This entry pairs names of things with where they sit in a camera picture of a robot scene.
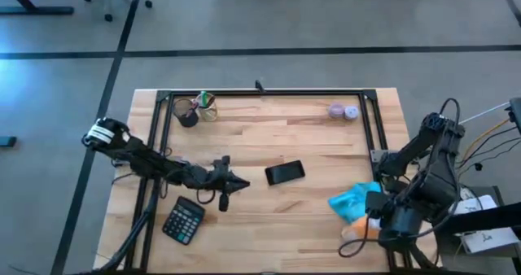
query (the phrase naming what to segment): blue cloth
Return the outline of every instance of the blue cloth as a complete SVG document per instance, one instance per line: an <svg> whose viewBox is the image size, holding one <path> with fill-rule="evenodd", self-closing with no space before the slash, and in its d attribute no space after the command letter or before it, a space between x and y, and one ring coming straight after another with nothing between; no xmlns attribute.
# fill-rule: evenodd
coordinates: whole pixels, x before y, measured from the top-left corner
<svg viewBox="0 0 521 275"><path fill-rule="evenodd" d="M381 192L378 182L357 183L340 196L329 199L329 205L349 224L366 215L366 196L368 191Z"/></svg>

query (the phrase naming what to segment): gray floor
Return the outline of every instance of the gray floor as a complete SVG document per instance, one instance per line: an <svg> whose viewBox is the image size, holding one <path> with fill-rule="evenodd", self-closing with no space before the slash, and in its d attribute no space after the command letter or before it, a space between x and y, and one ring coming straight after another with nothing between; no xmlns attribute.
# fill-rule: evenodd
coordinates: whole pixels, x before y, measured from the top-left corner
<svg viewBox="0 0 521 275"><path fill-rule="evenodd" d="M0 17L0 53L115 51L130 0L33 0L73 5L74 16ZM152 0L137 10L126 50L269 47L464 46L521 44L505 0ZM0 0L0 6L14 5ZM372 55L266 55L123 59L108 115L125 120L137 88L397 87L409 134L447 97L462 118L521 95L521 51ZM0 273L16 266L50 271L112 59L0 60ZM505 118L496 111L470 122L462 144ZM471 185L498 185L519 202L515 166L521 150L466 174ZM66 273L92 265L113 170L94 161ZM512 274L510 261L444 256L450 268Z"/></svg>

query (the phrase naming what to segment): black smartphone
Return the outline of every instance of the black smartphone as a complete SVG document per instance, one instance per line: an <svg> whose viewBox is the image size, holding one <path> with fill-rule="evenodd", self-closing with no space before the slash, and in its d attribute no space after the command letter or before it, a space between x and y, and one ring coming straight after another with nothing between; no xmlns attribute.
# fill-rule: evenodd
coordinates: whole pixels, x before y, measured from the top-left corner
<svg viewBox="0 0 521 275"><path fill-rule="evenodd" d="M302 167L300 160L273 166L265 171L270 186L305 176L304 167Z"/></svg>

